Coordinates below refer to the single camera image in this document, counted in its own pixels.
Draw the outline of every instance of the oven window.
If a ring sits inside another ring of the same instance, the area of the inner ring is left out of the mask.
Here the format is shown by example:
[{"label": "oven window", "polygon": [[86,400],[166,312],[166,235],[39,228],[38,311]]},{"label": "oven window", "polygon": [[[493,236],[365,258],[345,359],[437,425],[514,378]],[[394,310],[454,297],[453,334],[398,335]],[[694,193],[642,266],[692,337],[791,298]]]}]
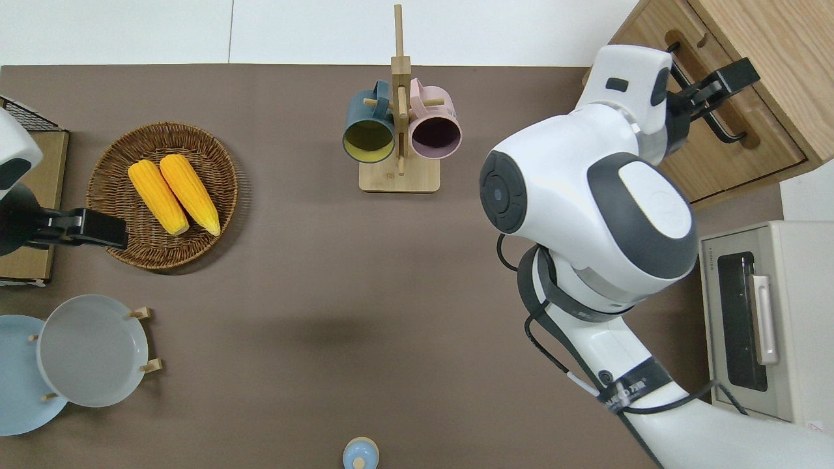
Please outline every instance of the oven window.
[{"label": "oven window", "polygon": [[765,366],[756,360],[748,275],[753,275],[752,252],[718,258],[727,375],[733,385],[763,392],[767,391],[767,372]]}]

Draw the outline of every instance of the toaster oven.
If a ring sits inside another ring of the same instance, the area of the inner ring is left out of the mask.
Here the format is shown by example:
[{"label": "toaster oven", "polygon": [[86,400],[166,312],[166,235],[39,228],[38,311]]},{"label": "toaster oven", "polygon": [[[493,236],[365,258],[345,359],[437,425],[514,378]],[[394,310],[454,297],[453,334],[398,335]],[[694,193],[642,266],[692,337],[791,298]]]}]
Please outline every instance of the toaster oven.
[{"label": "toaster oven", "polygon": [[810,221],[701,238],[711,379],[751,415],[834,433],[833,243],[834,222]]}]

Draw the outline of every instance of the white plate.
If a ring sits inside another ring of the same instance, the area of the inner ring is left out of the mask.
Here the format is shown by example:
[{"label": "white plate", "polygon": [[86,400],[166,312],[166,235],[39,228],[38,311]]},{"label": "white plate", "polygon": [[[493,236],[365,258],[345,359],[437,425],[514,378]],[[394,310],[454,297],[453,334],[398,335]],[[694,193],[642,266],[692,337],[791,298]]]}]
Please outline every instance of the white plate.
[{"label": "white plate", "polygon": [[67,404],[52,393],[38,372],[37,342],[43,321],[21,315],[0,316],[0,436],[20,435],[51,421]]},{"label": "white plate", "polygon": [[101,295],[76,296],[53,311],[38,340],[38,368],[55,393],[86,407],[130,396],[148,364],[148,339],[130,312]]}]

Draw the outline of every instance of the mug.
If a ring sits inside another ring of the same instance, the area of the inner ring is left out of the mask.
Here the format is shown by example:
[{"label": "mug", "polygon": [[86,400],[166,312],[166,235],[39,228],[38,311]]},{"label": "mug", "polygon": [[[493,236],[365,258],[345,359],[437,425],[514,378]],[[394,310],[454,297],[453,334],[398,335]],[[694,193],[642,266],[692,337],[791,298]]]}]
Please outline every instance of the mug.
[{"label": "mug", "polygon": [[[410,94],[414,113],[409,124],[411,148],[430,159],[446,158],[454,153],[460,146],[460,125],[452,98],[441,87],[424,87],[417,78],[411,80]],[[438,98],[443,99],[443,104],[426,106],[424,103]]]},{"label": "mug", "polygon": [[[358,92],[348,105],[342,146],[350,158],[360,163],[377,163],[394,152],[394,117],[388,109],[391,87],[377,80],[373,90]],[[364,103],[375,99],[375,106]]]}]

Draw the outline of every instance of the drawer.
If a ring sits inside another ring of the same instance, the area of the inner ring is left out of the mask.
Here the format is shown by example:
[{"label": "drawer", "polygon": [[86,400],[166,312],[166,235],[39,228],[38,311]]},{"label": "drawer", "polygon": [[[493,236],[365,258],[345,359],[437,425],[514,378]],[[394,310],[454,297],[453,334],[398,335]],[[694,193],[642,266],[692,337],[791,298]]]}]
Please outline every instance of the drawer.
[{"label": "drawer", "polygon": [[[691,82],[732,62],[716,37],[683,0],[641,3],[611,43],[658,49],[679,43],[675,60]],[[757,68],[766,65],[751,61]],[[670,80],[669,90],[680,91],[680,87]],[[741,142],[724,144],[699,119],[691,125],[687,144],[660,166],[689,201],[707,199],[806,161],[804,153],[754,88],[746,88],[730,98],[716,111],[716,116],[728,132],[747,132],[747,137]]]}]

